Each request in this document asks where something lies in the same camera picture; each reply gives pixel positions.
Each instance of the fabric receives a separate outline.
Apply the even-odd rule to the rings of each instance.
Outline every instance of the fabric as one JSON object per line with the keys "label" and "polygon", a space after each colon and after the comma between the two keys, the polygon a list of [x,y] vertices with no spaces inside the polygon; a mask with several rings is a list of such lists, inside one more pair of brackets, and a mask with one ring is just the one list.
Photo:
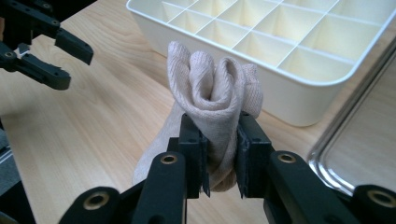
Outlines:
{"label": "fabric", "polygon": [[207,170],[211,190],[231,188],[236,183],[233,157],[239,114],[244,110],[257,118],[262,109],[256,66],[241,65],[226,57],[215,67],[209,54],[190,54],[186,47],[172,42],[167,67],[175,103],[163,128],[138,162],[134,184],[147,177],[152,159],[166,151],[169,138],[179,136],[181,116],[186,113],[209,141]]}

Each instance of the rolled sock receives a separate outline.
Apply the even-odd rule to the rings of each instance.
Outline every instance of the rolled sock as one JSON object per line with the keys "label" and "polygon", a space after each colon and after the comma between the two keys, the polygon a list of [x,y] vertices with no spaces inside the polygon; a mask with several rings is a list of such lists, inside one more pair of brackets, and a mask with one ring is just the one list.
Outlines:
{"label": "rolled sock", "polygon": [[191,55],[188,81],[193,90],[192,94],[185,88],[189,83],[184,78],[179,78],[179,73],[168,75],[175,100],[209,140],[207,169],[210,188],[224,191],[235,183],[235,133],[244,99],[245,74],[236,60],[224,58],[220,60],[214,76],[212,73],[213,87],[207,87],[204,84],[211,83],[211,78],[208,77],[211,73],[202,69],[202,62],[211,61],[208,58],[210,56],[203,52]]}
{"label": "rolled sock", "polygon": [[262,85],[257,78],[257,65],[247,63],[242,65],[246,77],[245,98],[242,110],[257,118],[262,111],[263,92]]}
{"label": "rolled sock", "polygon": [[168,78],[175,103],[163,128],[134,171],[134,184],[147,177],[152,159],[164,152],[170,137],[179,136],[180,119],[187,113],[209,140],[207,169],[211,190],[224,191],[235,182],[233,157],[241,110],[257,118],[262,90],[253,64],[241,66],[233,58],[215,69],[210,55],[172,42],[168,49]]}

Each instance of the wooden surface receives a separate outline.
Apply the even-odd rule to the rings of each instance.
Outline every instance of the wooden surface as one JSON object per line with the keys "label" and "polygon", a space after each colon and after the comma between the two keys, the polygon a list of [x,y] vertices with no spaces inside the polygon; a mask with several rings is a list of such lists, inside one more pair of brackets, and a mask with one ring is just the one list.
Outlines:
{"label": "wooden surface", "polygon": [[[125,0],[99,0],[63,23],[90,43],[91,66],[40,36],[31,53],[72,76],[54,91],[0,71],[0,117],[38,223],[56,223],[87,189],[131,187],[134,167],[166,119],[173,98],[166,60],[140,33]],[[336,112],[395,36],[394,23],[318,124],[291,127],[262,112],[258,122],[278,150],[306,157]],[[236,188],[189,202],[189,223],[263,223],[262,200],[241,200]]]}

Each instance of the tray compartment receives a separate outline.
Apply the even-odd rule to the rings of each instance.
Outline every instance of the tray compartment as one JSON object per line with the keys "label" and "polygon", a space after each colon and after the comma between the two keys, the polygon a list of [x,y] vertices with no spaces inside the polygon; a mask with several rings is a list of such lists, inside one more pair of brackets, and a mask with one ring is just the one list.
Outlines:
{"label": "tray compartment", "polygon": [[192,4],[193,1],[187,0],[148,0],[148,1],[136,1],[134,8],[140,13],[150,16],[153,19],[168,22],[172,20],[177,14],[183,11],[183,6]]}
{"label": "tray compartment", "polygon": [[199,0],[189,9],[206,14],[210,17],[217,17],[235,2],[236,0]]}
{"label": "tray compartment", "polygon": [[395,8],[394,0],[340,0],[330,13],[382,25]]}
{"label": "tray compartment", "polygon": [[251,32],[234,50],[251,57],[252,61],[278,66],[294,48],[295,45],[279,38]]}
{"label": "tray compartment", "polygon": [[277,5],[277,3],[257,0],[238,1],[219,15],[219,19],[251,28]]}
{"label": "tray compartment", "polygon": [[206,27],[197,33],[214,44],[232,48],[238,43],[248,30],[221,20],[213,20]]}
{"label": "tray compartment", "polygon": [[283,3],[325,12],[329,11],[337,0],[285,0]]}
{"label": "tray compartment", "polygon": [[279,6],[265,17],[255,31],[300,42],[323,17],[322,13]]}
{"label": "tray compartment", "polygon": [[312,49],[297,48],[279,68],[309,81],[332,82],[344,78],[352,65]]}
{"label": "tray compartment", "polygon": [[190,10],[185,10],[177,15],[177,17],[172,19],[169,24],[176,26],[182,31],[195,34],[212,20],[213,18],[207,17],[206,15],[196,13]]}
{"label": "tray compartment", "polygon": [[303,46],[357,61],[380,27],[369,23],[326,16],[302,42]]}

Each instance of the grid organizer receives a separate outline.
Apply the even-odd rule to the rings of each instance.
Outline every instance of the grid organizer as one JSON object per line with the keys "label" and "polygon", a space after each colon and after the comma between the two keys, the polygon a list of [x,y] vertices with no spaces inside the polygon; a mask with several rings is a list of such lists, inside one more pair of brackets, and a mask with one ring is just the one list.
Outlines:
{"label": "grid organizer", "polygon": [[127,7],[270,72],[323,87],[352,75],[393,18],[396,1],[130,0]]}

